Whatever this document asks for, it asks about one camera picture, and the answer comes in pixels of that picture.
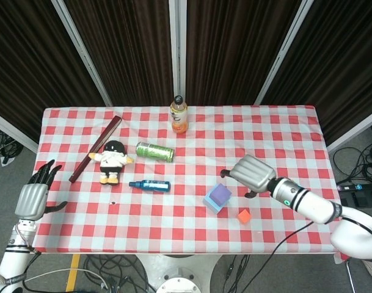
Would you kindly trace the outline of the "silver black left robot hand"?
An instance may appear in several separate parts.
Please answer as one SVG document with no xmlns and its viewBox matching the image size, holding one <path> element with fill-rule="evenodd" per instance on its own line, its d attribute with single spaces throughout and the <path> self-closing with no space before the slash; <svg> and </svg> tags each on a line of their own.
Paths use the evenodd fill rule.
<svg viewBox="0 0 372 293">
<path fill-rule="evenodd" d="M 52 159 L 43 164 L 22 187 L 15 209 L 15 215 L 19 219 L 37 221 L 44 214 L 60 211 L 68 204 L 68 201 L 63 201 L 56 206 L 46 205 L 54 177 L 62 168 L 62 165 L 53 167 L 54 162 Z"/>
</svg>

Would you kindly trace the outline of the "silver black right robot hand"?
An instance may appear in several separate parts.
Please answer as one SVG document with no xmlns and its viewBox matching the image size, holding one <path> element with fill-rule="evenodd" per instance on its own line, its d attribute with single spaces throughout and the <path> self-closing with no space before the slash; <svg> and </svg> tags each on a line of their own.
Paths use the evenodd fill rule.
<svg viewBox="0 0 372 293">
<path fill-rule="evenodd" d="M 246 198 L 254 198 L 258 193 L 269 191 L 269 185 L 277 180 L 275 170 L 267 163 L 251 155 L 245 155 L 231 170 L 222 169 L 221 178 L 230 177 L 246 186 L 249 191 Z"/>
</svg>

